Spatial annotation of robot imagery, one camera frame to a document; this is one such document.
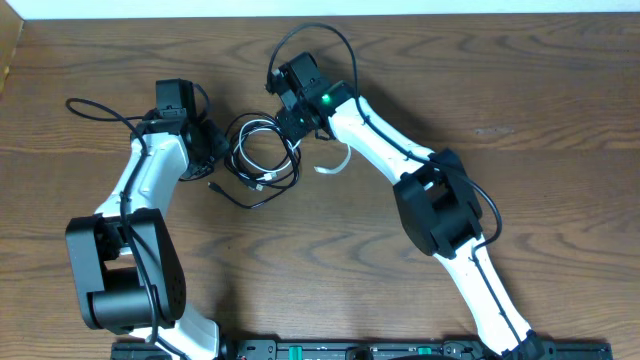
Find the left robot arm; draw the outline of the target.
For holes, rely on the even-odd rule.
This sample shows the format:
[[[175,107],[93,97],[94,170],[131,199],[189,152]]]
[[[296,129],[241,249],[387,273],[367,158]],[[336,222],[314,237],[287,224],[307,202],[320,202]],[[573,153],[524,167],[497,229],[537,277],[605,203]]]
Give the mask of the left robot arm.
[[[186,279],[165,216],[175,187],[210,175],[229,144],[197,109],[200,85],[176,78],[155,84],[156,105],[125,117],[95,101],[69,98],[103,111],[101,121],[130,131],[130,157],[107,199],[76,217],[65,239],[81,317],[90,329],[145,341],[170,359],[229,359],[219,325],[187,301]]]

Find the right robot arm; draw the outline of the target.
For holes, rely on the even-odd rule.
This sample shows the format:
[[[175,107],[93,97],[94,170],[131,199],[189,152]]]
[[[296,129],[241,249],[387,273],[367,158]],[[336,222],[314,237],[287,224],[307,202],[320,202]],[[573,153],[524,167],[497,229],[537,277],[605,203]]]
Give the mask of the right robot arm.
[[[277,121],[299,141],[326,131],[359,152],[392,184],[401,225],[418,250],[435,257],[465,300],[482,343],[504,359],[539,359],[544,348],[494,269],[483,234],[486,193],[449,149],[421,146],[383,120],[356,85],[331,83],[301,53],[267,75],[283,104]]]

